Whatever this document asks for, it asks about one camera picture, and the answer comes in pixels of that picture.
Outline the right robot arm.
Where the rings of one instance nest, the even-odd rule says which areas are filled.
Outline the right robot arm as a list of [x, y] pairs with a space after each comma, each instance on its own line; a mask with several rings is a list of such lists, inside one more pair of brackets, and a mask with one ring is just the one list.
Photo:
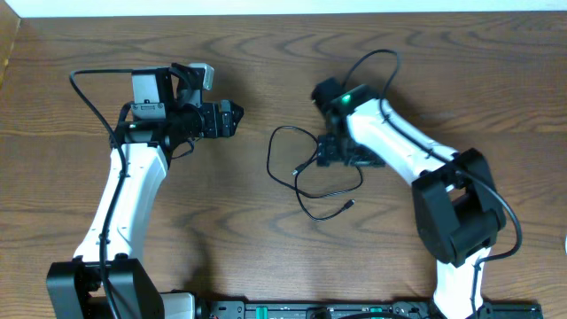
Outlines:
[[368, 85], [346, 90], [329, 78], [315, 86], [311, 98], [338, 140], [333, 158], [349, 160], [361, 147], [410, 186], [418, 235], [437, 261], [433, 304], [438, 313], [445, 318], [478, 314], [484, 271], [478, 260], [489, 255], [506, 225], [484, 156], [431, 139]]

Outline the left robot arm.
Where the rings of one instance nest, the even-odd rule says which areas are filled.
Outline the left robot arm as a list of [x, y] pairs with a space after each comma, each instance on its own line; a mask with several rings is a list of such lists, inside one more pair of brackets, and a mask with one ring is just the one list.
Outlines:
[[214, 69], [205, 63], [130, 69], [133, 99], [109, 133], [111, 167], [96, 215], [70, 261], [51, 264], [47, 290], [58, 318], [202, 318], [189, 292], [159, 292], [143, 266], [151, 210], [175, 149], [234, 136], [244, 115], [207, 103]]

